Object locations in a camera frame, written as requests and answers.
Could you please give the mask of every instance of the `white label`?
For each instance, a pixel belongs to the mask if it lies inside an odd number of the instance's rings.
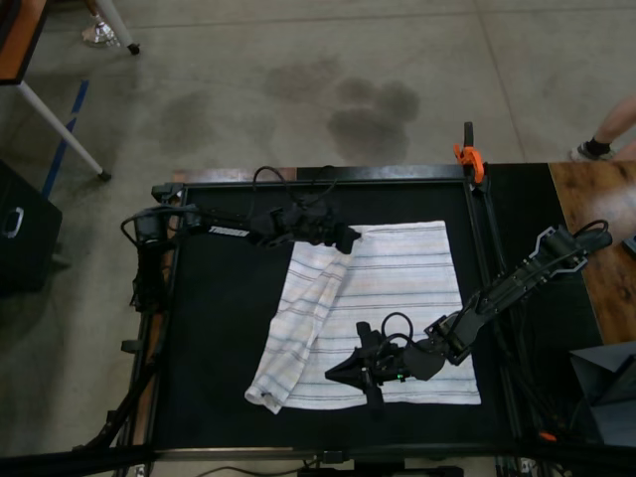
[[[221,234],[222,236],[245,237],[249,231],[239,231],[237,229],[226,229],[225,227],[211,226],[208,230],[210,234]]]

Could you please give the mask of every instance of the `wooden table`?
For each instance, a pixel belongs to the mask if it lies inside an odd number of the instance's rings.
[[[139,54],[139,46],[133,43],[112,1],[96,0],[96,2],[99,9],[108,18],[117,38],[127,46],[133,55]],[[15,86],[42,117],[74,148],[88,166],[97,173],[99,179],[107,181],[110,179],[110,174],[103,170],[71,132],[24,82],[29,62],[44,28],[49,5],[49,0],[22,0],[20,11],[0,49],[0,85]]]
[[[408,167],[400,169],[408,174]],[[372,176],[383,177],[381,168],[374,171]],[[421,169],[413,166],[412,171],[416,173]],[[633,214],[636,211],[636,163],[562,163],[551,165],[550,172],[568,228],[574,231],[592,220],[603,218],[609,222],[614,236],[614,245],[591,256],[584,272],[604,343],[636,340],[636,304],[633,300],[636,297],[636,260],[621,245],[625,238],[636,233],[636,216]],[[249,182],[252,173],[244,169],[179,171],[174,174],[173,182]],[[295,168],[285,168],[281,173],[291,181],[297,177]],[[263,173],[259,180],[274,180],[269,174]],[[162,319],[161,315],[153,319],[146,357],[155,350]],[[134,444],[146,442],[152,420],[153,389],[153,386],[148,387],[139,402],[132,429],[131,442]]]
[[[636,340],[636,260],[621,245],[636,235],[636,163],[550,166],[571,231],[606,219],[614,245],[595,253],[583,271],[605,344]]]

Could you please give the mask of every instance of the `person's foot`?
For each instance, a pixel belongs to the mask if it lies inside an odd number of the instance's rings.
[[[609,161],[615,154],[614,151],[610,150],[597,156],[587,150],[586,142],[581,142],[577,147],[569,151],[569,158],[572,161]]]
[[[81,39],[91,47],[119,46],[114,32],[98,14],[92,17],[91,25],[81,32]]]

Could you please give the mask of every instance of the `orange part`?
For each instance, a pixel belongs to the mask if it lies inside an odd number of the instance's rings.
[[[459,144],[453,146],[455,157],[462,166],[473,166],[475,170],[475,184],[481,184],[484,180],[484,163],[481,160],[481,154],[472,146],[466,146],[463,149]]]
[[[557,438],[553,434],[550,434],[549,432],[542,431],[539,433],[539,437],[549,442],[557,442]]]

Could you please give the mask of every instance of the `black storage bin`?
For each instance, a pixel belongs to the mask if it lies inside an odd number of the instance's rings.
[[[62,212],[0,161],[0,293],[44,285]]]

